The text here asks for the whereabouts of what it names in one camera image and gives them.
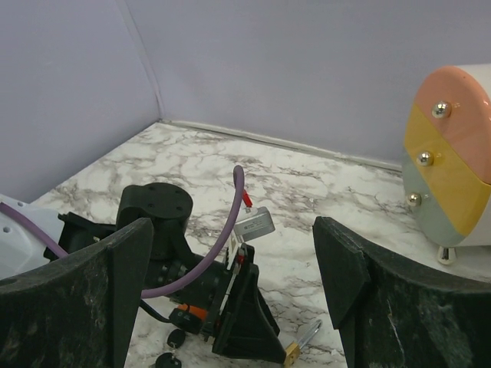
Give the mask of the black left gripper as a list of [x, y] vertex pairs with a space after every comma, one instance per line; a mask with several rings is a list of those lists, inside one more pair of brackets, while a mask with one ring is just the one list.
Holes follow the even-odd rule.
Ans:
[[255, 249], [241, 244], [232, 268], [223, 266], [208, 314], [200, 331], [214, 354], [237, 360], [285, 361], [285, 349], [262, 295], [248, 291]]

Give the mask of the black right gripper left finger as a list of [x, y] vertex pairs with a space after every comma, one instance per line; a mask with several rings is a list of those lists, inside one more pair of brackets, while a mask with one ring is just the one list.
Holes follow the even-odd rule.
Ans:
[[111, 236], [1, 282], [3, 367], [122, 367], [150, 260], [153, 226]]

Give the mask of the orange black padlock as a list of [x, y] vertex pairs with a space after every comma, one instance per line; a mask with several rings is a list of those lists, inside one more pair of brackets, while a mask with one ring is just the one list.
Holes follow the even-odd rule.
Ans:
[[208, 311], [188, 304], [181, 304], [170, 314], [171, 324], [189, 334], [199, 334]]

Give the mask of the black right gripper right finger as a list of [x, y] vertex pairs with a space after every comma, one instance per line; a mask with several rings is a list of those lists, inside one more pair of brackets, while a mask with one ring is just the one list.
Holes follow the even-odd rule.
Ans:
[[490, 286], [427, 267], [329, 217], [313, 224], [349, 367], [488, 367]]

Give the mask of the brass long-shackle padlock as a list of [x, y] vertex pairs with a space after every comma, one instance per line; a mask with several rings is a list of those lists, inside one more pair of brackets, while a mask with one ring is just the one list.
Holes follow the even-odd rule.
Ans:
[[292, 341], [285, 348], [285, 360], [283, 363], [284, 367], [291, 367], [295, 361], [300, 357], [302, 350], [310, 343], [312, 338], [319, 332], [321, 329], [322, 320], [317, 319], [314, 320], [308, 328], [304, 331], [304, 333], [297, 339]]

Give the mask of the black keys of orange padlock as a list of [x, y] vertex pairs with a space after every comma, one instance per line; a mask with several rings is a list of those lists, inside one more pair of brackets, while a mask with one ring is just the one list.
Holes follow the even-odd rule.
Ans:
[[181, 368], [182, 362], [176, 357], [176, 351], [181, 348], [186, 340], [186, 332], [181, 329], [173, 330], [167, 337], [166, 344], [169, 351], [157, 357], [155, 368]]

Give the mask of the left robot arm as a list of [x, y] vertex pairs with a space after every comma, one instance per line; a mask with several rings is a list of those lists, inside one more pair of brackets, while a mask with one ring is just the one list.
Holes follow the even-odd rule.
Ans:
[[125, 188], [114, 224], [4, 198], [1, 365], [122, 367], [138, 310], [165, 285], [176, 303], [169, 322], [213, 338], [214, 353], [282, 363], [253, 247], [201, 268], [184, 237], [192, 208], [190, 195], [167, 183]]

